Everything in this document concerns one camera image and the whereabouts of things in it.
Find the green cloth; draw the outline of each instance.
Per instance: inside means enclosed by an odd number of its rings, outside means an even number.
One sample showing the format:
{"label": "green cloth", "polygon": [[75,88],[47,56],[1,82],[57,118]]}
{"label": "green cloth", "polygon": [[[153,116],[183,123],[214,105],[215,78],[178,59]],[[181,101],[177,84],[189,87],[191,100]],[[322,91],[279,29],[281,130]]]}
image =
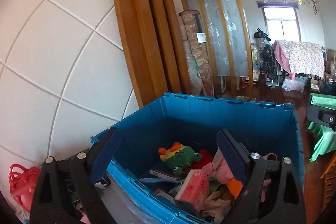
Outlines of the green cloth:
{"label": "green cloth", "polygon": [[[308,106],[310,105],[336,110],[336,96],[311,93]],[[312,131],[317,140],[310,162],[316,160],[319,155],[336,150],[336,132],[331,128],[310,122],[308,129]]]}

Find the orange plush toy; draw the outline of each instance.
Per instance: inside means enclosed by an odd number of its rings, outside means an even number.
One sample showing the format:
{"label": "orange plush toy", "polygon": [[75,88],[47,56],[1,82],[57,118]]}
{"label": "orange plush toy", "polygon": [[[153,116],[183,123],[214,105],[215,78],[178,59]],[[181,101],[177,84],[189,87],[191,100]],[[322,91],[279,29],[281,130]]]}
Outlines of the orange plush toy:
{"label": "orange plush toy", "polygon": [[235,197],[235,199],[237,199],[240,191],[243,188],[243,184],[239,180],[231,179],[227,183],[227,188],[229,189],[230,193]]}

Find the red plush toy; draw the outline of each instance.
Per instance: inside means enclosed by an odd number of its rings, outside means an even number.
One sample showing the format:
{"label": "red plush toy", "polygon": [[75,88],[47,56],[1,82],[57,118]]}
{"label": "red plush toy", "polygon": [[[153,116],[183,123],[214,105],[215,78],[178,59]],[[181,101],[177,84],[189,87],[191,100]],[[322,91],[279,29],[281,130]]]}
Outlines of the red plush toy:
{"label": "red plush toy", "polygon": [[212,162],[213,156],[211,156],[211,154],[207,150],[202,149],[199,153],[202,155],[202,159],[199,162],[193,162],[191,165],[191,169],[202,169],[204,165]]}

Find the blue plastic storage bin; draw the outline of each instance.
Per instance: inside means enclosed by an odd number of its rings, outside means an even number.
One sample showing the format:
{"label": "blue plastic storage bin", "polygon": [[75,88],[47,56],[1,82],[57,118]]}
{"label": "blue plastic storage bin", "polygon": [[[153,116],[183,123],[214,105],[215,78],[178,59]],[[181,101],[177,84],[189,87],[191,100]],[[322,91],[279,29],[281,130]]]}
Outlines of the blue plastic storage bin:
{"label": "blue plastic storage bin", "polygon": [[[176,141],[214,155],[221,128],[250,152],[291,158],[303,186],[302,139],[292,104],[165,93],[113,126],[121,130],[122,142],[108,172],[137,206],[163,223],[206,222],[179,210],[138,179],[162,166],[158,148],[169,148]],[[92,137],[92,142],[100,141],[107,131]]]}

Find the metal bolt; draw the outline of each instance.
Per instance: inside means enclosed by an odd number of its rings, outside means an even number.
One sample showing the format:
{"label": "metal bolt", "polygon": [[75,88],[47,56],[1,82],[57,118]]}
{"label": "metal bolt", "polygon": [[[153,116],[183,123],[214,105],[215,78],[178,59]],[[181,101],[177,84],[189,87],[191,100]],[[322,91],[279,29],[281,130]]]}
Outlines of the metal bolt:
{"label": "metal bolt", "polygon": [[84,153],[84,152],[80,152],[80,153],[77,155],[77,158],[79,158],[80,160],[85,159],[85,157],[86,157],[86,153]]}
{"label": "metal bolt", "polygon": [[292,162],[291,159],[288,158],[288,157],[284,157],[284,158],[283,158],[283,161],[284,161],[286,164],[290,164],[290,163]]}
{"label": "metal bolt", "polygon": [[257,159],[260,158],[260,155],[259,155],[257,152],[253,152],[253,153],[251,154],[251,157],[252,157],[252,159],[257,160]]}
{"label": "metal bolt", "polygon": [[53,157],[48,157],[48,158],[45,159],[45,163],[49,164],[49,163],[51,163],[53,160],[54,160]]}

